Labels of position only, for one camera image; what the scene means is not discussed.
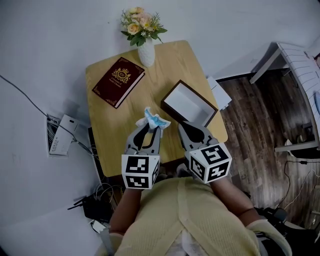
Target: wooden floor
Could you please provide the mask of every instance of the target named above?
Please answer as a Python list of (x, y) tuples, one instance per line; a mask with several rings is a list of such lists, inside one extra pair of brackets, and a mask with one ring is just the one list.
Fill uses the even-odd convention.
[[(251, 195), (255, 207), (275, 208), (287, 193), (289, 181), (284, 174), (287, 160), (300, 161), (287, 152), (274, 152), (274, 147), (283, 146), (286, 139), (296, 142), (303, 133), (302, 125), (310, 122), (301, 91), (291, 75), (282, 76), (280, 71), (265, 73), (255, 84), (250, 77), (220, 82), (232, 102), (221, 111), (228, 133), (226, 146), (233, 161), (230, 168), (232, 180)], [(317, 162), (320, 159), (308, 160)], [(286, 172), (291, 186), (287, 198), (281, 203), (284, 208), (295, 199), (308, 174), (300, 196), (286, 210), (288, 220), (298, 225), (310, 226), (309, 212), (315, 185), (320, 184), (320, 163), (288, 162)]]

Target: knit shirt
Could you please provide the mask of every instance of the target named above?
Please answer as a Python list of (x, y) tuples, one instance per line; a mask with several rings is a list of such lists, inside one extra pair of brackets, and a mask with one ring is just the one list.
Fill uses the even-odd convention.
[(228, 211), (210, 186), (191, 177), (171, 178), (142, 192), (135, 222), (118, 240), (115, 255), (164, 256), (183, 229), (208, 255), (261, 255), (255, 232), (267, 234), (292, 255), (286, 239), (270, 223), (258, 220), (249, 226)]

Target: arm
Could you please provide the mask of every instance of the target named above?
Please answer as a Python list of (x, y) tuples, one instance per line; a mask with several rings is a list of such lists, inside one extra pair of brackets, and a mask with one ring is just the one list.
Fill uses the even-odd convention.
[(110, 233), (124, 235), (140, 209), (141, 190), (127, 188), (110, 220)]
[(250, 199), (226, 177), (210, 182), (210, 186), (213, 193), (244, 226), (261, 219)]

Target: crumpled tissue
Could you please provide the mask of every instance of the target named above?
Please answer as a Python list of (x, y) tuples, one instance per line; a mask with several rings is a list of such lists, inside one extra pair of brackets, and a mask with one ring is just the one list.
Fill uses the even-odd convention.
[(135, 125), (139, 127), (144, 126), (147, 123), (149, 123), (149, 133), (153, 133), (155, 128), (160, 127), (161, 138), (164, 134), (164, 129), (171, 124), (170, 121), (164, 120), (158, 114), (151, 114), (149, 106), (147, 106), (144, 109), (144, 118), (141, 118), (140, 120), (136, 121)]

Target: book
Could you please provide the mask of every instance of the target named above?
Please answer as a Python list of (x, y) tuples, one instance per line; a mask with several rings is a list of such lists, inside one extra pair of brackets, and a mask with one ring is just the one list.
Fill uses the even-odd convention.
[(118, 108), (145, 75), (144, 72), (143, 68), (121, 57), (105, 73), (92, 91), (114, 108)]

